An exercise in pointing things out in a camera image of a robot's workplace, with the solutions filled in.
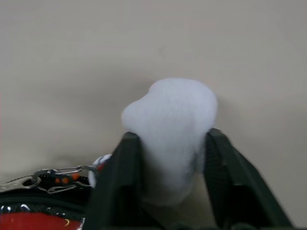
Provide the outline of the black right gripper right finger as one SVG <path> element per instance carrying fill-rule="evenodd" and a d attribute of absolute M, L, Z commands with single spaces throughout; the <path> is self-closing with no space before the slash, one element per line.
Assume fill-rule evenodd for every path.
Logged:
<path fill-rule="evenodd" d="M 292 223 L 257 168 L 220 130 L 205 138 L 204 179 L 218 227 L 291 227 Z"/>

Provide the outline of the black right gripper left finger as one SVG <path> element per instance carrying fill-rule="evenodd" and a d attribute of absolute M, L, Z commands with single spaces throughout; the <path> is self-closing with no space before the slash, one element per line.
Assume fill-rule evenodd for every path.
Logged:
<path fill-rule="evenodd" d="M 88 203 L 87 227 L 156 227 L 142 209 L 140 139 L 125 133 L 99 173 Z"/>

